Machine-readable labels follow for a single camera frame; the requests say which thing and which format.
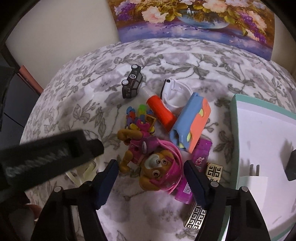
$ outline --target black toy car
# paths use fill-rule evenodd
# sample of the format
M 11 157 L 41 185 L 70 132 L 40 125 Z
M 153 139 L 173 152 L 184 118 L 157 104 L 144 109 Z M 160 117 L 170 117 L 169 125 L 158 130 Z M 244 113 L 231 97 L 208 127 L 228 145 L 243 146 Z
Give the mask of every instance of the black toy car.
M 131 66 L 131 72 L 126 80 L 121 82 L 122 85 L 122 97 L 124 99 L 131 99 L 138 94 L 138 88 L 141 85 L 143 76 L 140 73 L 141 67 L 137 64 Z

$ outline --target gray leaf pattern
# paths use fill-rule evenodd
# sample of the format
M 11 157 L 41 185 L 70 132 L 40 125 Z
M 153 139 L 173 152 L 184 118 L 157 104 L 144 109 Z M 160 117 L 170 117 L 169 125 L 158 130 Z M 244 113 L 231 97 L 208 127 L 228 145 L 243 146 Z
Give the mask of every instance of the gray leaf pattern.
M 234 146 L 229 112 L 233 95 L 253 96 L 296 112 L 290 95 L 294 80 L 272 61 L 206 40 L 139 40 L 102 47 L 65 64 L 33 108 L 21 143 L 83 129 L 87 139 L 103 142 L 103 163 L 120 160 L 127 147 L 116 133 L 122 128 L 126 109 L 145 103 L 139 97 L 122 99 L 121 81 L 132 64 L 142 67 L 143 84 L 157 94 L 164 79 L 174 78 L 207 98 L 212 112 L 202 137 L 213 142 L 209 161 L 224 166 L 225 185 L 229 183 Z M 156 134 L 166 135 L 161 128 Z M 106 205 L 98 211 L 108 240 L 193 240 L 196 230 L 185 229 L 180 218 L 183 204 L 165 192 L 143 192 L 138 175 L 137 167 L 119 175 Z M 66 175 L 61 175 L 27 191 L 27 195 L 32 203 L 43 206 L 57 185 L 74 187 Z M 83 240 L 77 208 L 73 209 L 73 220 L 77 237 Z

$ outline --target screw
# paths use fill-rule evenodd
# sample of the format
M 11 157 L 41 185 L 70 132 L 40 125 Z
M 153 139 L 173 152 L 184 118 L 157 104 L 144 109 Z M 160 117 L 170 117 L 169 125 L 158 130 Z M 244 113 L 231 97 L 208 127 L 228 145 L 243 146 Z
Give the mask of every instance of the screw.
M 248 192 L 248 191 L 249 191 L 248 187 L 246 187 L 246 186 L 242 186 L 242 190 L 243 190 L 244 192 Z
M 55 192 L 59 192 L 59 191 L 61 191 L 61 190 L 62 190 L 62 188 L 61 188 L 60 186 L 57 186 L 57 187 L 54 188 L 54 191 L 55 191 Z
M 213 181 L 213 182 L 211 182 L 211 186 L 214 187 L 214 188 L 216 188 L 216 187 L 219 186 L 219 183 Z
M 91 187 L 92 186 L 92 181 L 86 181 L 84 184 Z

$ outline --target blue and orange toy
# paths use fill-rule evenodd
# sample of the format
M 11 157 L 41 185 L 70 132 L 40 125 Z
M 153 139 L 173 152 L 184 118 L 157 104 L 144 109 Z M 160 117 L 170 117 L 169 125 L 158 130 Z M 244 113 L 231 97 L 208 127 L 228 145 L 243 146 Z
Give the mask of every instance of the blue and orange toy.
M 194 92 L 170 131 L 171 142 L 180 150 L 192 153 L 210 113 L 208 101 Z

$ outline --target orange cylinder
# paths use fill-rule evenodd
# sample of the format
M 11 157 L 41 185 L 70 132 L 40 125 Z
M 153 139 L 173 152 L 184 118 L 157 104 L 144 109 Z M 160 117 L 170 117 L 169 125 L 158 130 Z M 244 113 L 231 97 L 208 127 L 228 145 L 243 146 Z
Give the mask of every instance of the orange cylinder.
M 147 100 L 147 105 L 166 131 L 169 132 L 177 120 L 176 116 L 165 106 L 161 98 L 147 86 L 140 88 L 139 94 Z

